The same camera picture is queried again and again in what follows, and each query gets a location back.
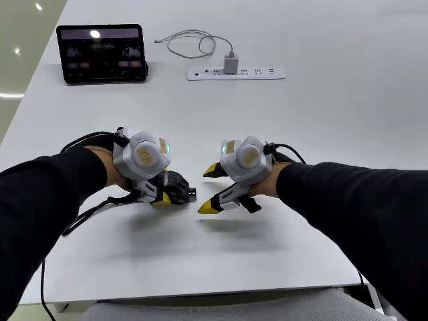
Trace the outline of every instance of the person's right arm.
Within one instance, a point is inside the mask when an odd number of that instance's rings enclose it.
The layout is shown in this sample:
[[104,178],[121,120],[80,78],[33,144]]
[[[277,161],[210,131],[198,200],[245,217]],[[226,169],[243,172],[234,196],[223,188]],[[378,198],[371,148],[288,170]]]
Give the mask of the person's right arm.
[[281,163],[250,193],[278,196],[305,217],[403,316],[425,313],[428,171]]

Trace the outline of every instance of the white table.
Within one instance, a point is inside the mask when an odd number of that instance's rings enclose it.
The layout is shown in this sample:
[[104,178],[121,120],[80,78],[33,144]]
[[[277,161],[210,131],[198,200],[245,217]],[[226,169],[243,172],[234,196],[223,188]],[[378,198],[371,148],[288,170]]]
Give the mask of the white table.
[[[139,23],[145,84],[67,87],[53,34],[0,148],[2,169],[95,130],[143,128],[171,140],[170,168],[197,188],[180,209],[109,209],[47,258],[48,302],[357,284],[327,237],[279,201],[250,215],[197,209],[230,184],[207,182],[224,138],[248,134],[297,148],[309,163],[423,168],[427,162],[428,22],[390,1],[69,0],[59,24]],[[285,66],[289,79],[188,82],[185,68],[220,66],[227,46],[184,60],[156,38],[192,27],[227,37],[241,66]],[[185,49],[190,44],[182,45]],[[90,197],[82,210],[120,190]],[[39,302],[39,274],[21,303]]]

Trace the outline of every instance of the charging cable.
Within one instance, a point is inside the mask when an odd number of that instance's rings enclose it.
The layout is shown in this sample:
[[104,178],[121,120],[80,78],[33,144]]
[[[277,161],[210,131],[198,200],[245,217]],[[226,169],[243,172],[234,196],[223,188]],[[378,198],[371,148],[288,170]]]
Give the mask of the charging cable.
[[[180,52],[177,52],[177,51],[171,49],[171,42],[173,40],[180,39],[180,38],[186,38],[186,37],[196,37],[196,38],[199,38],[199,44],[198,44],[198,50],[200,52],[199,55],[188,56],[188,55],[185,55],[183,53],[180,53]],[[212,47],[211,47],[210,51],[204,51],[202,49],[202,42],[205,39],[211,40]],[[239,59],[238,59],[237,55],[235,54],[235,52],[233,51],[233,45],[232,45],[232,43],[229,40],[227,40],[226,38],[219,37],[218,35],[212,35],[209,32],[206,32],[206,31],[203,31],[203,30],[186,29],[186,30],[174,33],[174,34],[172,34],[172,35],[170,35],[168,37],[165,37],[163,39],[157,39],[154,42],[155,43],[162,43],[162,42],[166,42],[167,41],[167,48],[173,54],[178,55],[178,56],[183,57],[183,58],[187,58],[187,59],[197,59],[197,58],[209,57],[209,56],[212,56],[214,54],[214,51],[215,51],[215,48],[216,48],[215,39],[223,40],[223,41],[225,41],[225,42],[227,42],[229,44],[229,46],[230,46],[230,52],[229,52],[228,55],[225,55],[225,61],[224,61],[224,65],[223,65],[223,72],[224,72],[224,74],[235,75],[237,73]]]

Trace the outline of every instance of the white cable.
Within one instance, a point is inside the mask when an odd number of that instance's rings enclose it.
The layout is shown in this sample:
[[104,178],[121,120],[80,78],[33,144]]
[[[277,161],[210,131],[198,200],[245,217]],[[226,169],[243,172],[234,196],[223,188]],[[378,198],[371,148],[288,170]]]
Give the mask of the white cable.
[[[196,37],[196,38],[200,38],[199,44],[198,44],[198,50],[199,50],[199,52],[202,53],[201,55],[197,55],[197,56],[186,56],[183,53],[179,53],[179,52],[171,49],[170,44],[171,44],[172,40],[179,39],[179,38],[185,38],[185,37]],[[208,51],[208,52],[203,51],[202,48],[201,48],[202,41],[204,39],[207,39],[207,38],[209,38],[213,42],[213,47],[212,47],[211,51]],[[214,54],[215,47],[216,47],[216,43],[215,43],[214,38],[226,41],[230,45],[231,52],[233,53],[233,46],[232,46],[232,44],[231,44],[231,42],[229,40],[227,40],[227,39],[225,39],[223,37],[219,37],[218,35],[211,35],[210,33],[206,32],[206,31],[198,30],[198,29],[186,29],[186,30],[174,33],[173,35],[170,35],[170,36],[168,36],[166,38],[155,40],[154,42],[155,43],[161,43],[161,42],[167,41],[168,42],[167,43],[167,48],[173,54],[176,54],[176,55],[178,55],[180,57],[187,58],[187,59],[197,59],[197,58],[212,56]]]

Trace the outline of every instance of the person's left arm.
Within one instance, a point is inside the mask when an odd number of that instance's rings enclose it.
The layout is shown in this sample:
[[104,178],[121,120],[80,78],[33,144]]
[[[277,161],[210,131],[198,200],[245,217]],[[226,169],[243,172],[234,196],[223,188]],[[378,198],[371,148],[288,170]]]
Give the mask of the person's left arm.
[[108,185],[125,185],[112,153],[76,147],[0,173],[0,320],[15,310],[34,272],[77,217]]

